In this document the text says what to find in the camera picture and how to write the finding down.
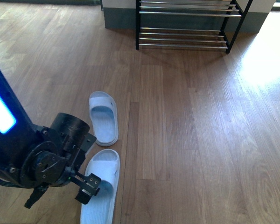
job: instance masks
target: light strip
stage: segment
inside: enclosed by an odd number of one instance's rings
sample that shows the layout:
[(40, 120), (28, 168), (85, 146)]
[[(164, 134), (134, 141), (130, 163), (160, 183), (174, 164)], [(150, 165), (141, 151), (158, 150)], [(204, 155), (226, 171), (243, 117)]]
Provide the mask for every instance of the light strip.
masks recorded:
[(0, 97), (0, 132), (7, 133), (16, 123), (16, 119)]

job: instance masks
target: slide sandal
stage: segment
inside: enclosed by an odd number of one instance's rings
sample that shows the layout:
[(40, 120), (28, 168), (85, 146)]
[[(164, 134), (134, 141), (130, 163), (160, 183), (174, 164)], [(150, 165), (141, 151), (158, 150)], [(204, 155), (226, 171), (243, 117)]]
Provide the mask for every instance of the slide sandal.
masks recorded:
[(113, 145), (118, 139), (117, 108), (114, 99), (102, 91), (89, 97), (90, 119), (99, 146)]
[(101, 178), (100, 191), (88, 204), (82, 204), (80, 224), (111, 224), (119, 181), (120, 159), (117, 152), (104, 149), (90, 160), (85, 176)]

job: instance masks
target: gray baseboard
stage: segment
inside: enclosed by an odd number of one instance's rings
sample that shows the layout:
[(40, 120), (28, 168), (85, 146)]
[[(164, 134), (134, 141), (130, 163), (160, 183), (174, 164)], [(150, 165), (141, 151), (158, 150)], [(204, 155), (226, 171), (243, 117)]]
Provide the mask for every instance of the gray baseboard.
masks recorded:
[(100, 0), (0, 0), (0, 2), (28, 3), (28, 4), (52, 4), (52, 5), (100, 5)]
[[(135, 9), (132, 8), (105, 8), (105, 27), (135, 29)], [(258, 33), (268, 13), (248, 13), (242, 25), (241, 32)], [(144, 27), (155, 28), (180, 28), (180, 29), (220, 29), (222, 17), (202, 16), (175, 16), (175, 15), (142, 15), (141, 24)], [(230, 18), (226, 31), (236, 29), (239, 19)]]

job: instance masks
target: cable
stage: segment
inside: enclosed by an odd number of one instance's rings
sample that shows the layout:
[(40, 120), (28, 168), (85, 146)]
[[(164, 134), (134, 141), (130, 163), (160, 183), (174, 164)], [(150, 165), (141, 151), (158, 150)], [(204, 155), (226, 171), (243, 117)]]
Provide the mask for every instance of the cable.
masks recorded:
[(18, 185), (15, 185), (15, 184), (11, 183), (11, 182), (3, 181), (1, 179), (0, 179), (0, 185), (4, 186), (4, 187), (22, 188), (22, 187), (20, 187)]

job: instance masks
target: floor plank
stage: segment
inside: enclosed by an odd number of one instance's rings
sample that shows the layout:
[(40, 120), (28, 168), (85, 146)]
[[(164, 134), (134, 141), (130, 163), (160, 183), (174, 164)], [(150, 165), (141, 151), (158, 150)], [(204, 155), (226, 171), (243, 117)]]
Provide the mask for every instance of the floor plank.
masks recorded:
[[(39, 125), (66, 112), (91, 126), (89, 95), (115, 99), (114, 224), (280, 224), (279, 12), (226, 55), (137, 51), (100, 6), (0, 2), (0, 69)], [(0, 186), (0, 224), (78, 224), (77, 191), (50, 188), (27, 210), (31, 190)]]

